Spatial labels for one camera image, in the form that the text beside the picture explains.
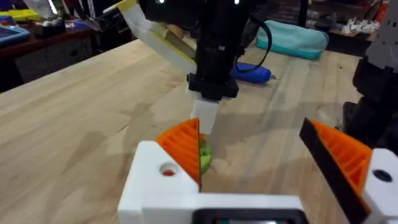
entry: hole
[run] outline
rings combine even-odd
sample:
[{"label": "hole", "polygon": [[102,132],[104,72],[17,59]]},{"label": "hole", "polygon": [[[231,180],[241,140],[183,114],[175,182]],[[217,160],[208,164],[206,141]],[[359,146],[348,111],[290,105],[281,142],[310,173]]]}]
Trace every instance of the hole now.
[{"label": "hole", "polygon": [[391,175],[388,172],[386,172],[384,170],[379,170],[379,169],[378,170],[373,170],[372,172],[373,172],[373,175],[377,179],[379,179],[381,181],[384,181],[384,182],[392,182],[392,177],[391,177]]},{"label": "hole", "polygon": [[173,163],[168,162],[160,167],[159,172],[165,177],[171,177],[177,173],[177,166]]}]

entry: light blue bag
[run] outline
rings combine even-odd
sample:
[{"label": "light blue bag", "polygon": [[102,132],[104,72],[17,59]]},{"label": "light blue bag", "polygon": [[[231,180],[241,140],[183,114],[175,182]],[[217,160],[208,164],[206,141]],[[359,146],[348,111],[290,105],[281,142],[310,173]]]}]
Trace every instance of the light blue bag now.
[{"label": "light blue bag", "polygon": [[[329,42],[327,34],[317,30],[306,29],[276,21],[266,21],[272,34],[271,50],[287,55],[317,59]],[[257,47],[266,49],[267,34],[259,29],[256,38]]]}]

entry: yellow label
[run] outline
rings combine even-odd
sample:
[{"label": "yellow label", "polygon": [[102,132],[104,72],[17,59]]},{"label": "yellow label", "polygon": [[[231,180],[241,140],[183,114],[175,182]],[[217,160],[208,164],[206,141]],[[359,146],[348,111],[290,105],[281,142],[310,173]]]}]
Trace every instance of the yellow label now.
[{"label": "yellow label", "polygon": [[195,61],[192,60],[188,55],[184,54],[180,49],[176,48],[176,46],[172,45],[169,41],[164,39],[160,34],[156,32],[152,32],[152,34],[157,37],[159,40],[161,40],[163,43],[165,43],[167,46],[169,46],[171,49],[173,49],[176,53],[180,54],[182,57],[184,57],[187,61],[192,63],[193,65],[196,65]]},{"label": "yellow label", "polygon": [[135,6],[137,4],[136,0],[123,0],[117,4],[115,4],[115,6],[121,11],[124,12],[130,8],[132,8],[133,6]]}]

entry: orange gripper pad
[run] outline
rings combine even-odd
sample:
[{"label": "orange gripper pad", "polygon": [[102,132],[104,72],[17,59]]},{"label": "orange gripper pad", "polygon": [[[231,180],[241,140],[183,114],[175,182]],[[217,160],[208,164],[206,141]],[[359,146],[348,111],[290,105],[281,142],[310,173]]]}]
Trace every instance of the orange gripper pad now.
[{"label": "orange gripper pad", "polygon": [[358,197],[365,184],[372,150],[358,140],[310,120],[318,136]]},{"label": "orange gripper pad", "polygon": [[199,119],[193,118],[165,131],[155,141],[200,184],[200,139]]}]

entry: wooden tabletop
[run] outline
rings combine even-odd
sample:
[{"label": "wooden tabletop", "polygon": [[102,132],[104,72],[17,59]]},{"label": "wooden tabletop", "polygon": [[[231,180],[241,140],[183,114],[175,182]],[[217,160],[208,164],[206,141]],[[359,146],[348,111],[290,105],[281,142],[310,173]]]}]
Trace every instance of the wooden tabletop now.
[{"label": "wooden tabletop", "polygon": [[[257,63],[264,50],[250,47]],[[299,195],[310,223],[345,218],[299,138],[304,117],[334,126],[356,101],[358,58],[269,54],[279,80],[239,82],[208,141],[204,192]],[[136,40],[0,95],[0,223],[117,223],[137,143],[188,119],[185,75]]]}]

